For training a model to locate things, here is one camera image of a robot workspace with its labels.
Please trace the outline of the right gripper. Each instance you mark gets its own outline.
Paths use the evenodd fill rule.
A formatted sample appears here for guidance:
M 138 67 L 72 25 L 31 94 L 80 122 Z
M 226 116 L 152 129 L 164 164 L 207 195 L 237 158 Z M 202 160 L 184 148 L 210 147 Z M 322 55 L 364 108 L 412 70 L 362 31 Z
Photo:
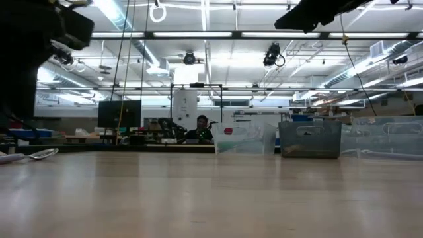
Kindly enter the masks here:
M 336 15 L 347 11 L 350 0 L 309 0 L 297 5 L 276 20 L 276 29 L 312 32 L 317 25 L 328 24 Z

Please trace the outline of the grey plastic bin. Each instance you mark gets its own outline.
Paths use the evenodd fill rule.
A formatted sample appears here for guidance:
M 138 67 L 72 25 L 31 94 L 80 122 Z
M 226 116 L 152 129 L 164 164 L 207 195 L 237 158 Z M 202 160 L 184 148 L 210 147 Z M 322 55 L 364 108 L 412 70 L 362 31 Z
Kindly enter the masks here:
M 330 153 L 324 157 L 282 156 L 283 158 L 337 159 L 340 156 L 342 123 L 339 121 L 284 121 L 278 124 L 278 128 L 280 152 L 283 147 L 291 145 L 303 145 L 330 151 Z

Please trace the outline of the clear bin with red sticker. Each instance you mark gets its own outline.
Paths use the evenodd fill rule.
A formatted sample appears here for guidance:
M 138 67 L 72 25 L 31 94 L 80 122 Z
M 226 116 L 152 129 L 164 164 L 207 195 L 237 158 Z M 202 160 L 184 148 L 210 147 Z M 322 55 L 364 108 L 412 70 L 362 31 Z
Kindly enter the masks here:
M 273 155 L 276 146 L 276 127 L 265 122 L 231 122 L 214 124 L 211 129 L 214 146 L 218 142 L 257 141 L 264 145 L 263 154 L 241 155 Z

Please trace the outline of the white ceiling vent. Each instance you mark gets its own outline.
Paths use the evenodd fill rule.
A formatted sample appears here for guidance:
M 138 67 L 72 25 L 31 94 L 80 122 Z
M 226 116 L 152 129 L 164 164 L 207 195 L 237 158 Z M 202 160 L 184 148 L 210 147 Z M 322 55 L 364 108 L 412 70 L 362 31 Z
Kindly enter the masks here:
M 384 41 L 378 41 L 370 46 L 370 56 L 373 60 L 385 55 Z

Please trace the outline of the black monitor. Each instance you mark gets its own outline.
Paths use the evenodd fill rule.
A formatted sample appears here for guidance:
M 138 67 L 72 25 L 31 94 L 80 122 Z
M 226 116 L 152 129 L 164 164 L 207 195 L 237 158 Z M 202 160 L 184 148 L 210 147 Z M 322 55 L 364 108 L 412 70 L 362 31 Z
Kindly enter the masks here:
M 140 100 L 101 101 L 98 104 L 98 127 L 129 128 L 141 125 Z

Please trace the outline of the blue storage bin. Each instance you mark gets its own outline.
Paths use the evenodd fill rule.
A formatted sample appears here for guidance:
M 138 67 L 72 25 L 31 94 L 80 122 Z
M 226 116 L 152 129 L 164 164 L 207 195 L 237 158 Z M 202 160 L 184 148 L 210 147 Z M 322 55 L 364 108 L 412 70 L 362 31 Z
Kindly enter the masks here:
M 37 129 L 37 132 L 40 138 L 50 138 L 53 133 L 52 130 L 47 130 L 47 129 Z M 30 137 L 30 138 L 34 138 L 36 135 L 33 130 L 25 130 L 25 129 L 10 129 L 9 132 L 7 132 L 8 136 L 12 136 L 13 134 L 20 137 Z

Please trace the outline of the white panel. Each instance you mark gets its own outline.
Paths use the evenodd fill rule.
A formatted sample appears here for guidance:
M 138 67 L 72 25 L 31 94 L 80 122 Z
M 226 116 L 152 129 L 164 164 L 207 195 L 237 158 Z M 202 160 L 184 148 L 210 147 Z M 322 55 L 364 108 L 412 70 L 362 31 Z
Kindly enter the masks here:
M 197 91 L 178 90 L 173 95 L 173 122 L 187 130 L 197 126 L 198 96 Z

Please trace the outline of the clear plastic bin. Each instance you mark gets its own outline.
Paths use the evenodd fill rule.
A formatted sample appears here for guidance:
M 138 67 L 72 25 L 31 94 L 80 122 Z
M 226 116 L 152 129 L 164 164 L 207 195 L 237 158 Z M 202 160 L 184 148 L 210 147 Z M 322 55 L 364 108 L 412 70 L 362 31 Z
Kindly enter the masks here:
M 354 118 L 351 125 L 342 126 L 340 150 L 347 149 L 423 155 L 423 116 Z M 359 158 L 405 160 L 366 155 Z

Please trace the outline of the seated person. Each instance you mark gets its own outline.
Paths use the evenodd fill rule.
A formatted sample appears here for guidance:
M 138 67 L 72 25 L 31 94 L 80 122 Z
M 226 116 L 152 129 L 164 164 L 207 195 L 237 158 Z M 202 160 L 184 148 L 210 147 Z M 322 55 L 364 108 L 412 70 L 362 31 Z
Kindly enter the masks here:
M 208 118 L 204 115 L 197 117 L 196 129 L 187 131 L 185 139 L 196 140 L 199 144 L 213 144 L 213 135 L 208 129 Z

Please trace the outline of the silver ceiling duct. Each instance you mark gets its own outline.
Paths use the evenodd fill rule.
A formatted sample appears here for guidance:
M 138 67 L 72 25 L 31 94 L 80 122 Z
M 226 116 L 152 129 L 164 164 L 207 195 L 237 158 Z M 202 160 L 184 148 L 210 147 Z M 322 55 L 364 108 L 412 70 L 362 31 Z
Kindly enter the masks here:
M 126 16 L 122 5 L 118 0 L 95 0 L 95 5 L 102 11 L 108 20 L 121 32 L 132 32 L 134 30 L 132 23 Z M 159 59 L 146 46 L 143 40 L 130 40 L 132 46 L 145 58 L 145 60 L 154 66 L 159 66 Z

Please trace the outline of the black stand frame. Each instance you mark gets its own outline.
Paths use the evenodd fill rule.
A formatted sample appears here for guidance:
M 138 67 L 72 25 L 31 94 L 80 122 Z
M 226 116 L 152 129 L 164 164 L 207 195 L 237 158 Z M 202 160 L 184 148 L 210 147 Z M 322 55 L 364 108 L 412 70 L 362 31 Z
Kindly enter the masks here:
M 171 84 L 170 85 L 170 105 L 169 105 L 169 118 L 173 120 L 172 118 L 172 111 L 173 111 L 173 95 L 175 91 L 178 90 L 193 90 L 197 91 L 197 96 L 200 91 L 216 91 L 216 94 L 220 97 L 220 102 L 223 102 L 223 85 L 222 84 L 204 84 L 204 83 L 190 83 L 190 84 Z

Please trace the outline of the black aluminium table frame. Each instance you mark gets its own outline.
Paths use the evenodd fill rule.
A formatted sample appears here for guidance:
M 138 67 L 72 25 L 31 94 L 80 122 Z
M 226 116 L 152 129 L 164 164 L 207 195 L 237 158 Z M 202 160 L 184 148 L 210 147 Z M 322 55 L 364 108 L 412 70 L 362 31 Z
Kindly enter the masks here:
M 8 152 L 14 147 L 16 153 L 35 153 L 37 151 L 58 148 L 60 153 L 76 153 L 90 151 L 111 151 L 111 152 L 157 152 L 157 153 L 215 153 L 213 145 L 6 145 L 0 144 L 0 151 Z

